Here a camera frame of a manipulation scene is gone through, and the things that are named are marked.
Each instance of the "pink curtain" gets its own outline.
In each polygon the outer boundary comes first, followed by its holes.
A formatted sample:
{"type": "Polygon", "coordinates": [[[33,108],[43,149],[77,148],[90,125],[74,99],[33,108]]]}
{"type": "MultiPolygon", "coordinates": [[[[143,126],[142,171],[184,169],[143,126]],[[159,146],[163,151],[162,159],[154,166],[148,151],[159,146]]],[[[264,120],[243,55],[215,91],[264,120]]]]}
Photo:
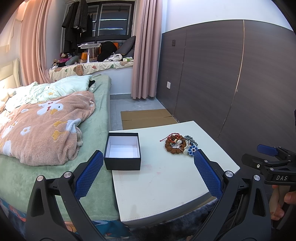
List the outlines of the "pink curtain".
{"type": "Polygon", "coordinates": [[[156,94],[161,18],[161,0],[141,0],[132,79],[131,96],[134,99],[156,94]]]}
{"type": "Polygon", "coordinates": [[[23,72],[22,83],[29,85],[51,83],[46,66],[46,24],[52,0],[28,2],[20,37],[20,59],[23,72]]]}

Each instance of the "window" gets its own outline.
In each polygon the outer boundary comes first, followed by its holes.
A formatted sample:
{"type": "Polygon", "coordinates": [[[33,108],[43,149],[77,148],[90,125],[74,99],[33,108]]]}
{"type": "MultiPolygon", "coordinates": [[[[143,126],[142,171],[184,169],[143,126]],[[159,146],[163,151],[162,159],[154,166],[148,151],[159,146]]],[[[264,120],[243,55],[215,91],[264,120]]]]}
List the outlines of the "window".
{"type": "Polygon", "coordinates": [[[124,41],[130,38],[134,5],[134,1],[88,3],[87,31],[81,34],[81,42],[124,41]]]}

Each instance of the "silver bolt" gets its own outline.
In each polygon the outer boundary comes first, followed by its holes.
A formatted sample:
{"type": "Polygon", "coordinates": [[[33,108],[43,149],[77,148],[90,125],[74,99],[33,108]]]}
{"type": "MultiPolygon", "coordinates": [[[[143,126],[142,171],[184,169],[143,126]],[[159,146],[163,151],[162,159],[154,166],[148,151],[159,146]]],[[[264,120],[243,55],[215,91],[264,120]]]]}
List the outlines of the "silver bolt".
{"type": "Polygon", "coordinates": [[[233,177],[233,173],[232,173],[231,171],[227,171],[227,172],[225,173],[225,175],[226,175],[227,177],[233,177]]]}
{"type": "Polygon", "coordinates": [[[40,181],[42,181],[42,180],[43,180],[43,176],[40,175],[40,176],[37,177],[37,181],[40,182],[40,181]]]}
{"type": "Polygon", "coordinates": [[[65,173],[64,173],[64,177],[65,177],[65,178],[69,178],[69,177],[71,177],[71,175],[72,175],[71,172],[65,172],[65,173]]]}
{"type": "Polygon", "coordinates": [[[259,177],[258,175],[254,175],[254,179],[255,179],[256,181],[259,181],[259,180],[260,180],[260,177],[259,177]]]}

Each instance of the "blue gripper pad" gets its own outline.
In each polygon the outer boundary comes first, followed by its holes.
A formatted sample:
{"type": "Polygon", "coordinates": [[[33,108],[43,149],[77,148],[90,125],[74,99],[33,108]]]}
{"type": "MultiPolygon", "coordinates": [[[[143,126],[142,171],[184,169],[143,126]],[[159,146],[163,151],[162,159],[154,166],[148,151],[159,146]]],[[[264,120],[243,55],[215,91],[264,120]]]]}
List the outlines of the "blue gripper pad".
{"type": "Polygon", "coordinates": [[[222,196],[222,182],[199,150],[194,153],[194,164],[211,195],[219,200],[222,196]]]}
{"type": "Polygon", "coordinates": [[[270,146],[264,146],[264,145],[258,145],[257,151],[269,156],[276,156],[278,154],[278,151],[276,150],[276,148],[270,147],[270,146]]]}
{"type": "Polygon", "coordinates": [[[99,151],[83,170],[82,174],[79,176],[75,184],[74,194],[78,200],[87,195],[103,163],[103,153],[99,151]]]}

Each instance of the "black box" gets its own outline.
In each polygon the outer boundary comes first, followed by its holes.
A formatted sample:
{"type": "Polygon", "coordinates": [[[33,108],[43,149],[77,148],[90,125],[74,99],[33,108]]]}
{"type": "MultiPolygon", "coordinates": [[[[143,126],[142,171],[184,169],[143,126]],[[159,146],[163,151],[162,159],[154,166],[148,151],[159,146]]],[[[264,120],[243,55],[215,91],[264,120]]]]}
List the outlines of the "black box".
{"type": "Polygon", "coordinates": [[[104,161],[107,170],[139,171],[141,150],[138,133],[109,132],[104,161]]]}

